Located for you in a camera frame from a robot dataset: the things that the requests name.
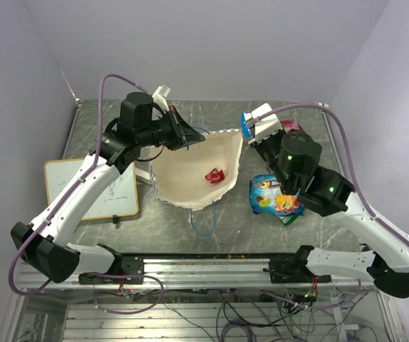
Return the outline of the small blue candy wrapper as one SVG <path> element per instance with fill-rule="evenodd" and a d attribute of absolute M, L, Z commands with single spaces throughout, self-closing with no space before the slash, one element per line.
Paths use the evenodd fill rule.
<path fill-rule="evenodd" d="M 242 134 L 245 138 L 250 138 L 251 137 L 251 130 L 250 127 L 248 126 L 248 122 L 252 119 L 251 113 L 248 112 L 243 112 L 241 114 L 241 130 Z"/>

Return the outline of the colourful candy packet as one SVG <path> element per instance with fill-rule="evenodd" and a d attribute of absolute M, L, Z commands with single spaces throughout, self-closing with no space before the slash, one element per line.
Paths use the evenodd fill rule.
<path fill-rule="evenodd" d="M 301 126 L 294 119 L 282 120 L 281 125 L 286 133 L 301 130 Z"/>

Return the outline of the blue checkered paper bag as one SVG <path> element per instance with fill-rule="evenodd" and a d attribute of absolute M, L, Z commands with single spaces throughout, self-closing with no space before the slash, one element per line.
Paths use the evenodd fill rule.
<path fill-rule="evenodd" d="M 195 233 L 209 237 L 217 227 L 217 201 L 236 185 L 243 137 L 238 129 L 199 132 L 204 142 L 177 151 L 151 147 L 150 153 L 155 156 L 148 162 L 148 172 L 156 198 L 186 209 Z M 205 175 L 215 167 L 224 171 L 225 179 L 212 185 Z M 196 228 L 194 213 L 208 206 L 212 208 L 212 228 L 205 233 Z"/>

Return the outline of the small red candy wrapper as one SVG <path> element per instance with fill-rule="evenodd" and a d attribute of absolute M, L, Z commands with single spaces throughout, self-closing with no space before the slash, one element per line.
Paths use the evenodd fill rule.
<path fill-rule="evenodd" d="M 223 170 L 215 167 L 207 175 L 205 175 L 204 178 L 210 184 L 215 185 L 215 184 L 219 184 L 225 179 L 225 173 Z"/>

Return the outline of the blue gummy snack bag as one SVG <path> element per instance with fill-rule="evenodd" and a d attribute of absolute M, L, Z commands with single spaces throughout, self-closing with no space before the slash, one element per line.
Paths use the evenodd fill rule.
<path fill-rule="evenodd" d="M 257 175 L 249 181 L 249 204 L 255 214 L 277 217 L 302 216 L 304 206 L 296 195 L 285 195 L 274 174 Z"/>

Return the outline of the green snack packet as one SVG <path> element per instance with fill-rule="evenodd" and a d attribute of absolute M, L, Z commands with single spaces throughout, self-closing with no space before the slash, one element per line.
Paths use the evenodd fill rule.
<path fill-rule="evenodd" d="M 281 220 L 281 223 L 285 226 L 288 227 L 291 224 L 293 224 L 301 215 L 300 214 L 291 214 L 287 216 L 281 216 L 279 219 Z"/>

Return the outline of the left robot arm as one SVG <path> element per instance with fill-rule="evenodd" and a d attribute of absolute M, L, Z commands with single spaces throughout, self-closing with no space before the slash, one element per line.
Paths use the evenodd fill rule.
<path fill-rule="evenodd" d="M 54 283 L 84 273 L 96 273 L 106 283 L 117 281 L 123 255 L 104 245 L 70 244 L 74 229 L 109 185 L 133 166 L 144 147 L 176 151 L 203 141 L 205 137 L 174 106 L 163 109 L 151 95 L 128 94 L 120 115 L 106 126 L 60 195 L 29 224 L 18 222 L 12 228 L 19 258 Z"/>

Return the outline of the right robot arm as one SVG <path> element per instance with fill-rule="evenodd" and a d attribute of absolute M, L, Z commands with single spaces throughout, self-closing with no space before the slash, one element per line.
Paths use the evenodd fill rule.
<path fill-rule="evenodd" d="M 273 276 L 304 282 L 313 276 L 342 276 L 372 282 L 396 297 L 409 297 L 409 235 L 366 209 L 354 185 L 337 171 L 320 166 L 322 146 L 301 131 L 282 130 L 252 139 L 254 148 L 279 182 L 281 192 L 297 196 L 308 210 L 342 225 L 364 242 L 367 251 L 336 252 L 302 245 L 289 265 L 270 268 Z"/>

